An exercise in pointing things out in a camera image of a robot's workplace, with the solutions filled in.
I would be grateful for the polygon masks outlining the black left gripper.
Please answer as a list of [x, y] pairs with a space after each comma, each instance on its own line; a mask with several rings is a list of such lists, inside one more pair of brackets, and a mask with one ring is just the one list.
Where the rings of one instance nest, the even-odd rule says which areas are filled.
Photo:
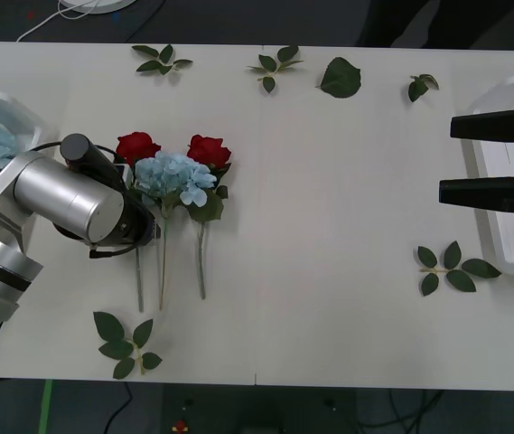
[[137, 194], [124, 192], [124, 207], [118, 221], [118, 242], [126, 246], [145, 246], [156, 235], [156, 219]]

